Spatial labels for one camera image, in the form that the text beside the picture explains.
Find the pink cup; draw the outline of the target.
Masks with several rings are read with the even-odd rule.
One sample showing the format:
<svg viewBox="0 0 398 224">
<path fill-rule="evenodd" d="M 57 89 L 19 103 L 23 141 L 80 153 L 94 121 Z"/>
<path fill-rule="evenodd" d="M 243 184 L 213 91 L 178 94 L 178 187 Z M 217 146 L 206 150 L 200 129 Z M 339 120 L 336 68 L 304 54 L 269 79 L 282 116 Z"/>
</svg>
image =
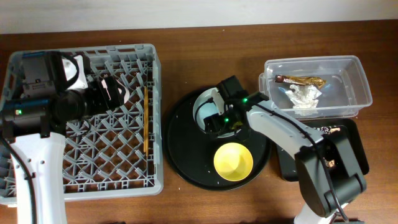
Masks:
<svg viewBox="0 0 398 224">
<path fill-rule="evenodd" d="M 100 83 L 105 96 L 107 96 L 106 101 L 109 107 L 121 106 L 127 103 L 130 97 L 129 90 L 114 77 L 106 77 Z"/>
</svg>

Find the grey round plate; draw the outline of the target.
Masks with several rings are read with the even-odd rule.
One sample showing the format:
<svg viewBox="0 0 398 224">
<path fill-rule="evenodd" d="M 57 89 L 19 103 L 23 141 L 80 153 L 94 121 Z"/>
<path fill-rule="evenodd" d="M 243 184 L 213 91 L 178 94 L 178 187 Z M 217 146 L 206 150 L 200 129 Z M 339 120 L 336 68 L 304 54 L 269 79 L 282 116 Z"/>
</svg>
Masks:
<svg viewBox="0 0 398 224">
<path fill-rule="evenodd" d="M 226 133 L 226 134 L 209 134 L 205 132 L 205 124 L 204 124 L 204 119 L 213 115 L 217 114 L 218 110 L 213 102 L 213 99 L 211 97 L 211 91 L 214 89 L 209 88 L 205 90 L 203 93 L 199 95 L 199 97 L 196 99 L 193 107 L 193 119 L 198 127 L 198 129 L 203 133 L 209 135 L 211 138 L 227 138 L 227 137 L 232 137 L 237 135 L 242 129 L 244 129 L 245 126 L 245 118 L 243 116 L 243 112 L 240 110 L 239 105 L 241 103 L 246 103 L 247 98 L 241 99 L 233 99 L 233 100 L 228 100 L 226 104 L 224 105 L 224 108 L 226 113 L 234 113 L 239 117 L 239 131 L 235 133 Z"/>
</svg>

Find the yellow bowl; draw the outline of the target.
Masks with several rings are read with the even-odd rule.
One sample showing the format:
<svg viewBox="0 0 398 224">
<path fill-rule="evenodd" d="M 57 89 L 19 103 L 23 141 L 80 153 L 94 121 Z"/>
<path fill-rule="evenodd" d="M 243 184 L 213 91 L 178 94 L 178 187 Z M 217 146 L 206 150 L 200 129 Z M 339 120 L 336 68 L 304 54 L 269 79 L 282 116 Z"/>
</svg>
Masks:
<svg viewBox="0 0 398 224">
<path fill-rule="evenodd" d="M 213 165 L 220 177 L 238 182 L 249 176 L 254 167 L 254 159 L 247 147 L 229 142 L 216 150 Z"/>
</svg>

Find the wooden chopstick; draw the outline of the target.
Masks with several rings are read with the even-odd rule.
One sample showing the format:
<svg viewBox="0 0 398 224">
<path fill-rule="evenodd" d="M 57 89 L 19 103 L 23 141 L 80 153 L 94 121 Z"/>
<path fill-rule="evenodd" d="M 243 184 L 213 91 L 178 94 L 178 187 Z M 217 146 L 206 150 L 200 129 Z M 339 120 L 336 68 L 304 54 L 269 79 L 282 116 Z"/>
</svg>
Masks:
<svg viewBox="0 0 398 224">
<path fill-rule="evenodd" d="M 148 89 L 144 87 L 144 152 L 148 155 L 149 130 L 148 130 Z"/>
<path fill-rule="evenodd" d="M 145 145 L 144 149 L 146 152 L 146 157 L 149 155 L 149 99 L 148 99 L 148 93 L 146 90 L 145 93 L 145 101 L 144 101 L 144 106 L 145 106 L 145 114 L 144 114 L 144 121 L 145 121 Z"/>
</svg>

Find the white napkin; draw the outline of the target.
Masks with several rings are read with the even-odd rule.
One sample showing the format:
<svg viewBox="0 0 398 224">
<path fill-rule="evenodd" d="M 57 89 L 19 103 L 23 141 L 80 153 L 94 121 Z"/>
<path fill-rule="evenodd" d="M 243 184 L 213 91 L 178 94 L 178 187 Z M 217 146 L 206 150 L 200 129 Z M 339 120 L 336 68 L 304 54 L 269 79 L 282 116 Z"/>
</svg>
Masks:
<svg viewBox="0 0 398 224">
<path fill-rule="evenodd" d="M 291 85 L 285 92 L 294 109 L 316 108 L 322 92 L 315 85 Z"/>
</svg>

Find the gold brown snack wrapper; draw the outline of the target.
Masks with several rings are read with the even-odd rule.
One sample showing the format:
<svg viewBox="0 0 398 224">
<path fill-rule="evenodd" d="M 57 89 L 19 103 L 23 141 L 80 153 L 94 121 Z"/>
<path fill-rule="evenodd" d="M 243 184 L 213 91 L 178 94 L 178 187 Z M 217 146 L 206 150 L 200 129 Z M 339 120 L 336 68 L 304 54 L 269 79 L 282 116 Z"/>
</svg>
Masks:
<svg viewBox="0 0 398 224">
<path fill-rule="evenodd" d="M 326 80 L 320 77 L 293 77 L 287 75 L 276 75 L 276 83 L 291 83 L 294 85 L 315 85 L 317 88 L 322 88 L 326 84 Z"/>
</svg>

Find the food scraps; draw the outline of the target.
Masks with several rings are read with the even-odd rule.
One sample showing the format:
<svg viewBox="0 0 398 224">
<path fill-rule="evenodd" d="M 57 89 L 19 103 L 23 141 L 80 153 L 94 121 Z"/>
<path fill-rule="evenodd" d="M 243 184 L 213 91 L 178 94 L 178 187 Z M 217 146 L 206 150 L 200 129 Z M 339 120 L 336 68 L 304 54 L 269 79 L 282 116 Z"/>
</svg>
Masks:
<svg viewBox="0 0 398 224">
<path fill-rule="evenodd" d="M 325 134 L 331 134 L 334 132 L 340 132 L 341 128 L 337 127 L 337 126 L 323 126 L 323 127 L 318 127 L 316 128 L 319 131 L 324 132 Z M 334 159 L 327 159 L 326 157 L 323 158 L 325 161 L 325 164 L 327 166 L 327 168 L 332 169 L 336 166 L 336 162 Z"/>
</svg>

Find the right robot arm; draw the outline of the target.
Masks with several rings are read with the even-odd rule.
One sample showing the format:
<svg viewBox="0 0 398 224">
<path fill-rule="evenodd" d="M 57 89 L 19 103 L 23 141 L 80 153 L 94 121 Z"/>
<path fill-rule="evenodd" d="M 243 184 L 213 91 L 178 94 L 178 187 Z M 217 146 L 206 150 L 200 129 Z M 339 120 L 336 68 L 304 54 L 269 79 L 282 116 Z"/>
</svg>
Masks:
<svg viewBox="0 0 398 224">
<path fill-rule="evenodd" d="M 212 104 L 215 111 L 203 118 L 204 130 L 216 136 L 242 128 L 274 141 L 295 161 L 300 193 L 305 201 L 294 223 L 332 223 L 345 207 L 364 193 L 369 166 L 363 147 L 346 131 L 325 133 L 289 116 L 262 93 L 244 90 L 222 93 L 211 88 L 197 101 L 195 114 Z"/>
</svg>

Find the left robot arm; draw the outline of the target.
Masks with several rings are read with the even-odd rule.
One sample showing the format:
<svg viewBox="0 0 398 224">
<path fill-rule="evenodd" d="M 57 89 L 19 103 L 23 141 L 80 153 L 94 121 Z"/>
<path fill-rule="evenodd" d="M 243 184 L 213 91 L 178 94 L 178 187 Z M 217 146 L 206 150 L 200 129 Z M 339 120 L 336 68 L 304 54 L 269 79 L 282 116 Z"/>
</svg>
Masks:
<svg viewBox="0 0 398 224">
<path fill-rule="evenodd" d="M 66 223 L 67 123 L 114 110 L 130 97 L 114 77 L 88 82 L 89 61 L 60 51 L 22 56 L 22 96 L 1 110 L 1 144 L 14 166 L 19 223 Z"/>
</svg>

